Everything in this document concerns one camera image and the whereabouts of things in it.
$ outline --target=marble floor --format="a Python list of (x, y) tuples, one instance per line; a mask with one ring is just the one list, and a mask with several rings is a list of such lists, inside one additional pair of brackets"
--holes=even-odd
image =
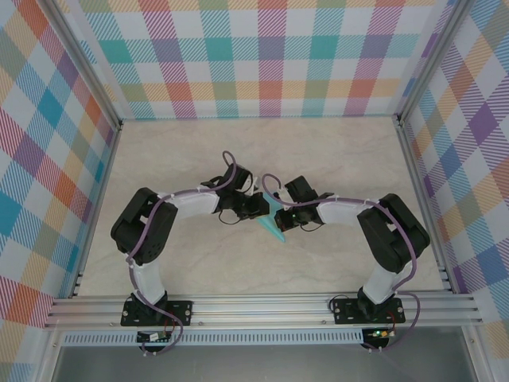
[[(132, 291), (110, 230), (137, 189), (174, 192), (222, 175), (222, 150), (255, 175), (304, 175), (320, 194), (376, 199), (397, 193), (421, 217), (390, 118), (230, 119), (128, 122), (120, 138), (80, 295)], [(170, 294), (306, 293), (358, 290), (373, 259), (360, 228), (325, 225), (278, 241), (254, 221), (217, 215), (173, 226), (159, 257)], [(402, 289), (442, 288), (430, 248)]]

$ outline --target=plaid wallpaper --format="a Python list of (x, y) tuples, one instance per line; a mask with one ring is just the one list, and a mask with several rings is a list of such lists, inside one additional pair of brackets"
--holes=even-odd
[(413, 150), (461, 291), (509, 380), (509, 1), (478, 0), (418, 109)]
[(451, 15), (451, 12), (453, 11), (454, 6), (456, 5), (458, 0), (447, 0), (447, 5), (445, 6), (444, 10), (442, 11), (442, 14), (440, 18), (438, 19), (437, 24), (435, 25), (435, 28), (433, 30), (433, 33), (431, 33), (431, 37), (428, 40), (428, 43), (426, 44), (426, 47), (422, 51), (421, 57), (419, 58), (418, 64), (415, 66), (414, 72), (412, 73), (412, 76), (410, 80), (408, 81), (408, 84), (406, 85), (405, 91), (403, 92), (402, 98), (399, 100), (398, 107), (396, 108), (396, 113), (400, 114), (403, 106), (405, 105), (406, 100), (408, 99), (408, 95), (412, 91), (415, 85), (415, 81), (422, 73), (422, 69), (426, 66), (426, 63), (428, 62), (429, 54), (431, 53), (432, 49), (434, 48), (435, 44), (437, 43), (438, 36), (444, 29), (445, 25), (447, 24), (447, 21), (449, 19), (449, 16)]
[(426, 21), (445, 4), (59, 3), (117, 108), (136, 119), (392, 114), (402, 74), (421, 56), (419, 37), (433, 28)]
[(35, 0), (0, 0), (0, 381), (25, 381), (114, 130)]

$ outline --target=purple cable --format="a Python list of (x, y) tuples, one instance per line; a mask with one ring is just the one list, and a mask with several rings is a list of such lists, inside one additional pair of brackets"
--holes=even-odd
[[(412, 259), (412, 270), (410, 271), (410, 274), (407, 277), (405, 277), (403, 280), (401, 280), (399, 283), (397, 283), (394, 286), (394, 288), (392, 288), (393, 291), (395, 292), (401, 285), (403, 285), (407, 281), (411, 280), (415, 276), (415, 272), (417, 271), (417, 256), (415, 255), (414, 247), (412, 246), (412, 243), (410, 242), (410, 239), (409, 239), (408, 235), (406, 234), (405, 230), (403, 230), (403, 227), (394, 218), (394, 216), (392, 216), (392, 214), (389, 212), (389, 210), (387, 210), (386, 208), (382, 207), (378, 203), (375, 203), (374, 201), (363, 201), (362, 199), (351, 199), (349, 197), (331, 197), (331, 198), (326, 198), (326, 199), (319, 199), (317, 201), (307, 201), (305, 203), (288, 203), (286, 201), (282, 201), (281, 199), (276, 198), (272, 194), (272, 192), (269, 191), (269, 189), (267, 188), (267, 186), (265, 184), (265, 179), (267, 177), (273, 178), (278, 183), (278, 187), (279, 188), (282, 187), (281, 181), (279, 180), (278, 177), (276, 177), (272, 173), (266, 173), (266, 174), (264, 174), (262, 176), (262, 187), (263, 187), (263, 190), (266, 192), (267, 195), (269, 195), (269, 197), (271, 197), (272, 199), (274, 199), (275, 201), (277, 201), (278, 203), (280, 203), (282, 205), (288, 205), (289, 207), (299, 207), (299, 206), (302, 207), (302, 206), (305, 206), (305, 205), (315, 205), (316, 203), (324, 203), (324, 202), (325, 203), (329, 203), (329, 202), (334, 202), (334, 201), (343, 201), (345, 203), (353, 203), (353, 204), (356, 204), (356, 205), (370, 205), (370, 206), (373, 206), (373, 207), (379, 209), (380, 211), (382, 211), (389, 218), (389, 220), (392, 222), (392, 224), (394, 224), (396, 229), (398, 229), (398, 231), (401, 234), (403, 240), (405, 241), (406, 246), (408, 247), (408, 249), (410, 251), (410, 258)], [(409, 295), (409, 296), (412, 296), (413, 298), (415, 298), (415, 301), (417, 303), (417, 312), (415, 314), (414, 320), (412, 321), (412, 324), (410, 325), (410, 328), (406, 331), (406, 333), (397, 342), (395, 342), (392, 345), (388, 345), (385, 349), (393, 348), (394, 346), (399, 344), (399, 342), (401, 342), (401, 340), (403, 338), (407, 337), (408, 334), (414, 329), (414, 327), (417, 324), (417, 321), (419, 319), (419, 315), (421, 314), (421, 302), (419, 301), (419, 298), (415, 294), (410, 293), (410, 292), (398, 292), (398, 293), (399, 294), (404, 294), (404, 295)]]
[(181, 338), (182, 338), (182, 334), (184, 333), (184, 325), (182, 324), (182, 321), (178, 317), (174, 316), (173, 314), (171, 314), (169, 312), (164, 311), (163, 309), (159, 309), (154, 304), (152, 304), (149, 300), (147, 300), (146, 297), (142, 294), (142, 292), (139, 290), (138, 283), (136, 283), (136, 278), (134, 277), (134, 260), (133, 260), (133, 257), (136, 255), (136, 253), (139, 251), (140, 247), (143, 245), (143, 242), (145, 241), (145, 238), (146, 238), (146, 234), (149, 231), (149, 227), (152, 224), (152, 220), (153, 220), (153, 217), (154, 217), (157, 209), (165, 201), (167, 201), (168, 199), (170, 199), (172, 197), (175, 197), (175, 196), (178, 196), (178, 195), (184, 195), (186, 193), (214, 193), (217, 190), (223, 189), (224, 187), (226, 187), (227, 185), (229, 185), (233, 181), (233, 178), (234, 178), (235, 173), (237, 171), (237, 161), (235, 160), (235, 157), (233, 156), (233, 154), (230, 151), (226, 151), (225, 150), (225, 151), (223, 151), (223, 160), (227, 164), (227, 166), (229, 166), (230, 164), (228, 163), (228, 160), (226, 159), (226, 154), (228, 156), (230, 156), (231, 163), (233, 164), (233, 170), (231, 171), (231, 175), (228, 178), (228, 180), (225, 181), (222, 185), (218, 185), (217, 187), (213, 187), (211, 189), (203, 189), (203, 190), (202, 189), (184, 189), (182, 191), (178, 191), (177, 193), (172, 193), (170, 195), (166, 195), (165, 197), (162, 197), (161, 199), (159, 199), (159, 201), (157, 201), (157, 203), (152, 207), (152, 211), (150, 211), (149, 217), (148, 217), (148, 219), (146, 221), (145, 227), (143, 228), (143, 232), (142, 232), (138, 242), (134, 246), (133, 250), (126, 257), (126, 261), (129, 264), (129, 277), (130, 277), (130, 281), (133, 284), (134, 291), (135, 291), (136, 295), (138, 296), (138, 298), (145, 305), (147, 305), (148, 307), (150, 307), (153, 310), (157, 311), (158, 313), (163, 314), (166, 317), (171, 318), (172, 320), (174, 320), (179, 325), (179, 328), (180, 328), (179, 334), (178, 334), (177, 338), (175, 339), (175, 341), (173, 341), (171, 344), (165, 346), (163, 348), (163, 350), (160, 350), (157, 353), (147, 352), (146, 349), (145, 349), (145, 342), (143, 342), (142, 343), (142, 350), (143, 350), (145, 355), (146, 354), (150, 354), (152, 356), (156, 356), (156, 355), (159, 355), (159, 354), (164, 354), (164, 353), (168, 352), (169, 350), (171, 350), (173, 347), (175, 347), (177, 342), (180, 341)]
[(142, 292), (140, 292), (140, 290), (138, 288), (138, 283), (136, 283), (136, 278), (134, 277), (134, 269), (131, 267), (129, 267), (129, 277), (130, 277), (130, 281), (132, 282), (133, 287), (135, 289), (136, 295), (145, 305), (149, 306), (156, 312), (163, 314), (168, 318), (171, 318), (179, 325), (180, 330), (179, 330), (179, 334), (178, 334), (177, 338), (175, 338), (175, 340), (171, 344), (165, 346), (163, 348), (163, 350), (159, 350), (157, 353), (148, 352), (145, 349), (145, 342), (142, 343), (142, 350), (143, 350), (144, 354), (151, 354), (152, 356), (158, 356), (160, 354), (164, 354), (164, 353), (168, 352), (169, 350), (173, 349), (175, 347), (175, 345), (177, 344), (177, 342), (181, 340), (182, 334), (184, 334), (184, 325), (182, 324), (182, 321), (177, 316), (175, 316), (169, 312), (166, 312), (163, 309), (159, 309), (158, 307), (156, 307), (154, 304), (150, 303), (150, 301), (145, 298), (145, 296), (142, 294)]

